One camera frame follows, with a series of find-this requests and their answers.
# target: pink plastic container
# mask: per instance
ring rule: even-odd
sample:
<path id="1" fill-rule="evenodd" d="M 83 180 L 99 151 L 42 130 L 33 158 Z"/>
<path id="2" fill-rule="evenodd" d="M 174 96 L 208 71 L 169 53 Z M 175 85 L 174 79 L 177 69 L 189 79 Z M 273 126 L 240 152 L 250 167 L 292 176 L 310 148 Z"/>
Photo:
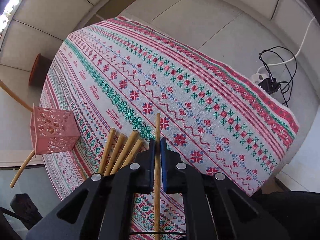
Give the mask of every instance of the pink plastic container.
<path id="1" fill-rule="evenodd" d="M 36 106 L 30 133 L 35 155 L 71 151 L 81 136 L 72 111 Z"/>

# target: tiled floor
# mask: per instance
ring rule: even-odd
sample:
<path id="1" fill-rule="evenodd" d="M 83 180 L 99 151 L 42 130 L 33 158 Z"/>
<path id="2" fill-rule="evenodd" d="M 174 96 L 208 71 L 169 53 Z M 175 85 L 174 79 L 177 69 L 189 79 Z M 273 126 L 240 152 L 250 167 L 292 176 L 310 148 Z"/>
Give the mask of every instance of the tiled floor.
<path id="1" fill-rule="evenodd" d="M 136 0 L 120 15 L 167 33 L 208 56 L 220 60 L 250 78 L 262 65 L 259 53 L 273 46 L 283 46 L 279 39 L 249 15 L 221 0 Z M 291 55 L 279 49 L 287 60 Z M 279 62 L 274 54 L 264 56 L 267 63 Z M 288 64 L 291 72 L 294 63 Z M 272 67 L 279 81 L 289 81 L 284 66 Z M 283 102 L 279 92 L 274 98 Z M 319 106 L 317 97 L 303 68 L 298 65 L 289 108 L 297 118 L 300 129 L 289 149 L 290 160 L 305 139 Z"/>
<path id="2" fill-rule="evenodd" d="M 17 170 L 0 170 L 0 206 L 12 211 L 10 202 L 15 194 L 27 193 L 44 217 L 58 205 L 60 199 L 54 191 L 44 167 L 25 169 L 16 185 L 10 182 Z M 27 229 L 17 219 L 5 215 L 12 228 L 24 239 Z"/>

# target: wooden stick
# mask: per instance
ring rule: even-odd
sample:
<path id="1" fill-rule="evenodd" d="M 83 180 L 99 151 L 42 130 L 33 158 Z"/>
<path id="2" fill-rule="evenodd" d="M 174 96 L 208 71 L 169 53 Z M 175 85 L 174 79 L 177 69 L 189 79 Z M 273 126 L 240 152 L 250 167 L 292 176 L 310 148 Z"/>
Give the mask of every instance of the wooden stick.
<path id="1" fill-rule="evenodd" d="M 112 140 L 114 135 L 116 134 L 116 129 L 115 128 L 111 128 L 109 135 L 108 135 L 108 140 L 106 142 L 106 145 L 104 146 L 104 151 L 102 154 L 102 158 L 101 158 L 101 162 L 100 162 L 100 166 L 99 166 L 99 170 L 98 173 L 102 174 L 104 167 L 106 166 L 106 162 L 107 162 L 107 157 L 109 155 L 110 152 L 110 148 L 112 145 Z"/>
<path id="2" fill-rule="evenodd" d="M 16 182 L 19 179 L 19 177 L 20 177 L 21 173 L 23 172 L 24 168 L 28 165 L 28 163 L 30 162 L 32 157 L 35 155 L 35 150 L 36 149 L 32 150 L 32 152 L 29 154 L 29 156 L 26 158 L 26 160 L 21 165 L 20 169 L 18 170 L 18 172 L 16 173 L 16 175 L 14 176 L 13 180 L 10 183 L 10 188 L 13 188 L 14 185 L 16 184 Z"/>
<path id="3" fill-rule="evenodd" d="M 155 232 L 160 231 L 160 114 L 156 119 L 156 156 L 155 156 Z M 160 235 L 155 235 L 155 239 L 159 240 Z"/>
<path id="4" fill-rule="evenodd" d="M 120 168 L 120 165 L 121 165 L 125 155 L 129 151 L 131 145 L 135 142 L 135 139 L 136 139 L 137 135 L 138 135 L 138 132 L 133 130 L 132 133 L 130 134 L 127 142 L 125 143 L 125 145 L 124 145 L 124 147 L 123 147 L 123 149 L 122 149 L 122 151 L 121 151 L 121 153 L 120 153 L 120 155 L 119 155 L 119 157 L 118 157 L 118 159 L 116 161 L 116 164 L 115 164 L 115 166 L 113 166 L 110 174 L 115 174 L 118 171 L 118 169 Z"/>
<path id="5" fill-rule="evenodd" d="M 6 86 L 0 79 L 0 87 L 8 93 L 9 96 L 11 96 L 14 100 L 16 100 L 20 105 L 28 109 L 30 112 L 33 112 L 33 108 L 29 106 L 25 101 L 23 101 L 20 97 L 18 97 L 10 88 Z"/>
<path id="6" fill-rule="evenodd" d="M 126 165 L 128 165 L 129 163 L 132 162 L 133 158 L 135 157 L 136 153 L 138 152 L 138 150 L 140 149 L 142 144 L 143 144 L 143 140 L 142 139 L 138 139 L 136 144 L 133 146 L 131 152 L 129 153 L 129 155 L 125 159 L 124 163 L 122 164 L 121 168 L 123 168 L 124 166 L 126 166 Z"/>
<path id="7" fill-rule="evenodd" d="M 117 160 L 117 157 L 118 157 L 118 152 L 119 152 L 119 149 L 123 143 L 125 139 L 125 135 L 123 133 L 120 133 L 119 137 L 118 137 L 118 140 L 117 140 L 117 143 L 115 145 L 115 148 L 113 149 L 113 152 L 111 154 L 111 157 L 110 157 L 110 160 L 108 162 L 108 165 L 107 165 L 107 168 L 106 168 L 106 171 L 104 172 L 104 175 L 103 176 L 108 176 L 110 175 L 110 172 L 113 168 L 113 165 L 115 164 L 116 160 Z"/>

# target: metal rivet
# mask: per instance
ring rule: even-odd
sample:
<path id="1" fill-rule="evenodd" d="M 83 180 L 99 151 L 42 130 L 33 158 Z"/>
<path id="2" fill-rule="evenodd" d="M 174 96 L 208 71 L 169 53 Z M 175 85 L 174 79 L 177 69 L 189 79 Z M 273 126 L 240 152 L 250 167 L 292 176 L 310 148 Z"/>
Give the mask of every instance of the metal rivet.
<path id="1" fill-rule="evenodd" d="M 98 180 L 100 180 L 102 178 L 102 176 L 101 176 L 101 174 L 99 174 L 99 173 L 95 173 L 95 174 L 93 174 L 92 176 L 91 176 L 91 179 L 93 180 L 93 181 L 98 181 Z"/>
<path id="2" fill-rule="evenodd" d="M 130 164 L 130 169 L 132 170 L 137 170 L 140 168 L 140 164 L 139 163 L 131 163 Z"/>
<path id="3" fill-rule="evenodd" d="M 177 166 L 177 169 L 179 170 L 184 170 L 187 167 L 185 163 L 177 163 L 176 166 Z"/>
<path id="4" fill-rule="evenodd" d="M 217 180 L 224 180 L 226 176 L 225 176 L 223 173 L 218 172 L 218 173 L 216 173 L 216 174 L 214 175 L 214 177 L 215 177 Z"/>

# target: patterned tablecloth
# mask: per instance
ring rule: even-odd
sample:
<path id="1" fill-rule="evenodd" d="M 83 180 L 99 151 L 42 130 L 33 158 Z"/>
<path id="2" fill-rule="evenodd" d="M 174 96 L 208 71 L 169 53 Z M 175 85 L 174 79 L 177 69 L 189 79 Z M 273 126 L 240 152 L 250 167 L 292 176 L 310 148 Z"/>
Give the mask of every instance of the patterned tablecloth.
<path id="1" fill-rule="evenodd" d="M 66 38 L 40 106 L 72 110 L 82 135 L 73 151 L 44 155 L 62 199 L 98 170 L 111 127 L 127 136 L 138 130 L 145 147 L 158 112 L 161 136 L 184 162 L 205 174 L 223 172 L 248 195 L 269 178 L 299 128 L 289 109 L 231 67 L 123 17 Z M 185 230 L 179 194 L 161 192 L 161 227 Z M 132 230 L 153 230 L 152 195 L 135 197 Z"/>

